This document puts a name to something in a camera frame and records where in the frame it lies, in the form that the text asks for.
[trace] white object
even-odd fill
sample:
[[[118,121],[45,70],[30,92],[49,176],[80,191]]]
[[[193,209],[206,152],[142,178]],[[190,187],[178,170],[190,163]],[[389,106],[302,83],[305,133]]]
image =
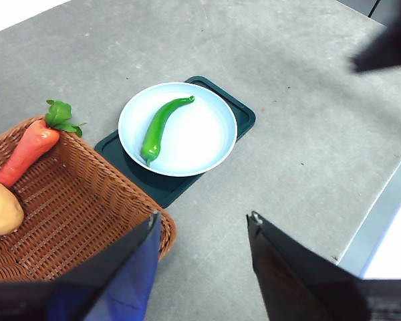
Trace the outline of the white object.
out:
[[[68,0],[0,0],[0,31]]]
[[[376,248],[364,279],[401,279],[401,207]]]
[[[148,125],[167,102],[194,96],[169,117],[158,158],[146,166],[140,155]],[[120,142],[128,155],[158,174],[184,177],[204,173],[222,163],[233,149],[237,124],[227,103],[206,88],[184,82],[149,87],[124,107],[118,123]]]

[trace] white bowl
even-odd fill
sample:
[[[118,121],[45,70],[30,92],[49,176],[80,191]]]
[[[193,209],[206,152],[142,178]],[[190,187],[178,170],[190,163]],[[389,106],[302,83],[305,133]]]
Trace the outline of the white bowl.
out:
[[[148,125],[167,102],[194,96],[194,102],[175,110],[163,132],[158,158],[146,166],[140,155]],[[119,139],[128,155],[149,171],[167,176],[192,176],[222,163],[237,137],[235,115],[214,92],[185,82],[159,84],[137,93],[123,108]]]

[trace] green leaves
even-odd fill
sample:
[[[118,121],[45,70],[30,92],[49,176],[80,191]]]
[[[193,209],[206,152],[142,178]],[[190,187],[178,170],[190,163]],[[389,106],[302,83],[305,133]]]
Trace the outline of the green leaves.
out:
[[[49,112],[45,115],[45,121],[49,127],[66,132],[75,132],[76,135],[82,137],[80,126],[86,123],[76,125],[68,121],[72,117],[72,107],[69,104],[59,100],[46,100],[46,102],[50,105]]]

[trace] dark green tray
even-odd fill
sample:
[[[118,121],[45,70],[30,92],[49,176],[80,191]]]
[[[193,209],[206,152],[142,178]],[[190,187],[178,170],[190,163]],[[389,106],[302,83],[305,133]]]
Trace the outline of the dark green tray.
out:
[[[254,125],[254,112],[210,80],[205,77],[195,76],[189,78],[186,82],[205,87],[224,99],[235,114],[238,126],[237,139],[240,139]],[[135,163],[126,154],[120,144],[117,130],[97,143],[95,150],[164,208],[168,207],[203,175],[170,177],[150,172]]]

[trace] white floor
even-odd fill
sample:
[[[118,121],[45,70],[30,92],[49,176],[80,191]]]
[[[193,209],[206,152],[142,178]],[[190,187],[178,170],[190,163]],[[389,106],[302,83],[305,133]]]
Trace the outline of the white floor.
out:
[[[0,0],[0,31],[69,0]]]

